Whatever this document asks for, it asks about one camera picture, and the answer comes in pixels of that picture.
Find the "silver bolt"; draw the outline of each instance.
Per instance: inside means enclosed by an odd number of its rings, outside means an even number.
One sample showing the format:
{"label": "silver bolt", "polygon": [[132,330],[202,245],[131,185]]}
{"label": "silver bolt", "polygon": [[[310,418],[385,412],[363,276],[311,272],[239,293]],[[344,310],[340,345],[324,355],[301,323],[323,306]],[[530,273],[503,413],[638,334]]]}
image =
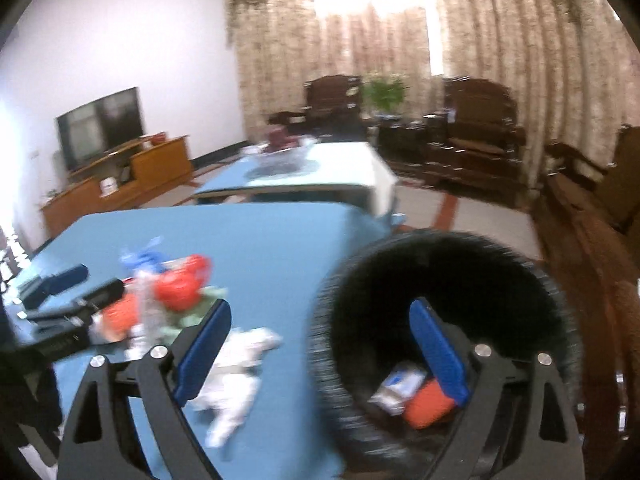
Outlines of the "silver bolt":
{"label": "silver bolt", "polygon": [[551,358],[549,354],[540,353],[538,354],[538,362],[541,365],[549,366],[554,360]]}
{"label": "silver bolt", "polygon": [[480,357],[489,357],[491,355],[491,347],[489,345],[479,344],[474,349]]}
{"label": "silver bolt", "polygon": [[94,368],[100,368],[104,364],[104,355],[93,356],[89,364]]}
{"label": "silver bolt", "polygon": [[162,359],[166,354],[167,354],[168,350],[166,349],[166,346],[162,346],[162,345],[158,345],[158,346],[154,346],[151,349],[151,357],[153,359]]}

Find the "wooden tv console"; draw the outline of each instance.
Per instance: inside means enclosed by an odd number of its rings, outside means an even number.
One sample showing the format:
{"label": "wooden tv console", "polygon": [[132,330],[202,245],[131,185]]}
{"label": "wooden tv console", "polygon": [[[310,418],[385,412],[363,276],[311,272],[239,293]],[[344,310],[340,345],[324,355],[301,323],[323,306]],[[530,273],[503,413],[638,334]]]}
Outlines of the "wooden tv console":
{"label": "wooden tv console", "polygon": [[[178,137],[142,149],[143,139],[132,140],[109,155],[70,174],[72,184],[41,209],[50,237],[58,236],[84,215],[133,209],[193,178],[186,138]],[[132,180],[101,196],[100,180],[113,170],[114,160],[130,162]]]}

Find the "television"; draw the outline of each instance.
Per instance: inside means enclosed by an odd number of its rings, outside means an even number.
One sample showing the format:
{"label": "television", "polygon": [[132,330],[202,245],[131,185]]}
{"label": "television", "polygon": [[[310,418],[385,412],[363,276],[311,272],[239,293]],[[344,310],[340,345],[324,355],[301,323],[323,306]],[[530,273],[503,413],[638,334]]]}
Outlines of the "television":
{"label": "television", "polygon": [[108,95],[58,117],[60,146],[69,171],[142,135],[138,88]]}

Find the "trash can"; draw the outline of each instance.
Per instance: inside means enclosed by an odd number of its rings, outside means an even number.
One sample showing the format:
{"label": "trash can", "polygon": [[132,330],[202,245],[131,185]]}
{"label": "trash can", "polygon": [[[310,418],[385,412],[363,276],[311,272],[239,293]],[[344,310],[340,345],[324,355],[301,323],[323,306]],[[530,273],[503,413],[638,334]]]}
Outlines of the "trash can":
{"label": "trash can", "polygon": [[419,296],[444,322],[504,357],[550,354],[575,401],[580,339],[563,295],[538,266],[475,235],[430,229],[396,235],[346,260],[324,282],[312,319],[310,368],[324,417],[352,468],[423,478],[452,430],[446,419],[414,430],[369,402],[398,363],[426,366],[408,320]]}

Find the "beige curtain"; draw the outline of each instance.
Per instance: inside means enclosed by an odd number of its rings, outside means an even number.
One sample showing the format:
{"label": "beige curtain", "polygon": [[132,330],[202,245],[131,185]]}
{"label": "beige curtain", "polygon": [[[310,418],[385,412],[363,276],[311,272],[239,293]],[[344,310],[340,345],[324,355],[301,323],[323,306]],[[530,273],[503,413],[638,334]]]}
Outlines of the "beige curtain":
{"label": "beige curtain", "polygon": [[[439,108],[428,0],[396,1],[234,0],[247,128],[272,112],[299,109],[304,82],[335,73],[404,73],[405,113],[420,117]],[[527,131],[530,186],[548,140],[607,164],[620,124],[640,124],[640,54],[605,0],[434,1],[444,75],[511,89]]]}

